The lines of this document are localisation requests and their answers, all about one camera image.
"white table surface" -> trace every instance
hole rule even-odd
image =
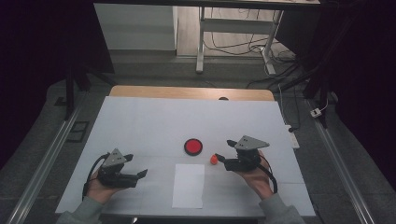
[[[264,217],[259,197],[244,180],[209,162],[214,153],[226,159],[236,151],[226,141],[248,135],[268,142],[262,148],[286,205],[301,216],[314,216],[306,186],[291,148],[277,102],[157,99],[107,96],[56,213],[74,211],[93,163],[118,148],[134,154],[123,174],[148,169],[136,188],[116,193],[103,213],[133,217]],[[199,139],[203,151],[192,157],[184,143]],[[176,164],[203,164],[202,208],[172,208]]]

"paper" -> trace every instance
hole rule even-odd
[[[205,166],[176,164],[172,208],[202,208]]]

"dark background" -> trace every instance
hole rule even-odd
[[[331,74],[330,89],[338,96],[336,111],[341,120],[394,189],[395,11],[393,1],[367,1],[325,71]],[[112,65],[90,1],[7,1],[1,3],[0,15],[3,167],[35,122],[51,84],[64,79],[73,66],[87,64],[100,72],[112,72]],[[323,13],[317,22],[317,33],[306,52],[316,56],[307,67],[320,58],[318,42],[330,35],[329,27],[338,19]]]

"human hand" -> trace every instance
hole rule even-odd
[[[96,200],[101,204],[107,203],[113,194],[117,193],[122,189],[113,189],[103,186],[100,181],[96,178],[98,176],[98,170],[91,176],[90,185],[88,186],[87,196]]]
[[[266,169],[269,168],[269,164],[264,158],[262,158],[260,164]],[[235,173],[242,176],[242,178],[244,178],[244,180],[247,182],[247,185],[251,187],[262,200],[267,199],[274,194],[270,187],[268,175],[261,169],[256,168],[248,172]]]

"gray sleeve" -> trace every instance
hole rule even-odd
[[[279,194],[259,203],[265,214],[266,224],[304,224],[297,209],[294,206],[286,206]]]
[[[92,198],[85,197],[75,212],[64,212],[57,220],[57,224],[100,224],[99,216],[103,205]]]

